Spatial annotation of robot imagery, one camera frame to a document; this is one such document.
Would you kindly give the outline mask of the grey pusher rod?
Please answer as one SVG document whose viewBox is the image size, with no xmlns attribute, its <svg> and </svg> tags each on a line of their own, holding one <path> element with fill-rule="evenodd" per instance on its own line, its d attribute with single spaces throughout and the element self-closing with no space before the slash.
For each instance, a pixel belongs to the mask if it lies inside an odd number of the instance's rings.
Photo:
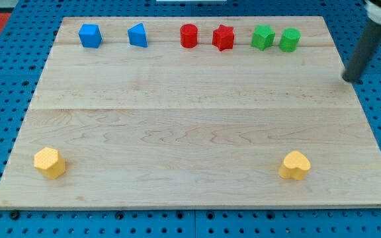
<svg viewBox="0 0 381 238">
<path fill-rule="evenodd" d="M 356 44 L 342 78 L 348 83 L 360 83 L 361 76 L 381 41 L 381 24 L 368 19 Z"/>
</svg>

